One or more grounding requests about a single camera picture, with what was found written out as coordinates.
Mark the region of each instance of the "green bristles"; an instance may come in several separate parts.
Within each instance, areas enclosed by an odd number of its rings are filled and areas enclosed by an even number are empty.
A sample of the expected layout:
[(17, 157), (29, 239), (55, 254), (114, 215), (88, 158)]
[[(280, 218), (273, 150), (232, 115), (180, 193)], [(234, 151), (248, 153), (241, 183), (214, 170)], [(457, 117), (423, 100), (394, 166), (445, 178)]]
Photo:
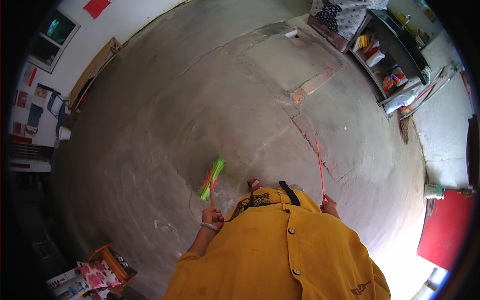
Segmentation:
[(225, 160), (222, 157), (216, 159), (212, 164), (212, 169), (207, 175), (207, 179), (203, 183), (202, 187), (198, 191), (198, 196), (202, 201), (208, 201), (210, 197), (210, 184), (215, 182), (220, 172), (223, 170)]

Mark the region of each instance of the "bracelet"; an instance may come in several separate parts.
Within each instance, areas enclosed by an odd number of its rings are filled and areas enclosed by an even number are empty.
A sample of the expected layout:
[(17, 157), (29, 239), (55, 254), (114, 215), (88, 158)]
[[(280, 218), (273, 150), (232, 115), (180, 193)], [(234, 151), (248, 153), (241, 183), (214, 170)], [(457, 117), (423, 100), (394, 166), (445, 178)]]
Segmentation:
[(220, 232), (220, 228), (218, 228), (217, 226), (212, 225), (212, 224), (210, 224), (210, 223), (202, 222), (202, 223), (200, 223), (200, 226), (202, 226), (202, 227), (208, 227), (208, 228), (210, 228), (211, 230), (215, 230), (216, 232)]

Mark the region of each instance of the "red shoe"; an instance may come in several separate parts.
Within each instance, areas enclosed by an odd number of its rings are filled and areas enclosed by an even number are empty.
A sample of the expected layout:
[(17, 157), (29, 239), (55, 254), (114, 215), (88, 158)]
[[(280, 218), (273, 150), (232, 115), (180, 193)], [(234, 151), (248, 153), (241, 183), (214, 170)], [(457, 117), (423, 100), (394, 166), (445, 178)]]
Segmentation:
[(250, 184), (252, 185), (252, 192), (256, 191), (256, 190), (259, 190), (262, 188), (262, 184), (260, 183), (260, 181), (256, 178), (252, 179), (250, 181)]

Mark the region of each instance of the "wooden handle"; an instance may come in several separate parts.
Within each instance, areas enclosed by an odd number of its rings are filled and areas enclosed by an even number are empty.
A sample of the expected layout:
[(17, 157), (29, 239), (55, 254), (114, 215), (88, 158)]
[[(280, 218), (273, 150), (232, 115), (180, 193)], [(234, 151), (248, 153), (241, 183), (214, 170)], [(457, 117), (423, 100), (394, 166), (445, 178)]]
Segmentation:
[[(210, 183), (210, 206), (215, 206), (215, 200), (213, 196), (213, 186), (212, 183)], [(216, 213), (214, 212), (214, 215), (212, 217), (212, 221), (218, 222), (218, 217), (216, 216)]]

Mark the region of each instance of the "red door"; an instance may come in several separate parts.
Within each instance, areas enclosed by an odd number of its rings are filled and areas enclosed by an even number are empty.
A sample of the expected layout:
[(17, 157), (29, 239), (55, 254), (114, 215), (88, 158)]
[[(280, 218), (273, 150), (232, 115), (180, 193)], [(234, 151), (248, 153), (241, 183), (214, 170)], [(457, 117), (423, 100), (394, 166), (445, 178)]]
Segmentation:
[(449, 270), (470, 222), (472, 196), (445, 191), (445, 199), (429, 199), (417, 255)]

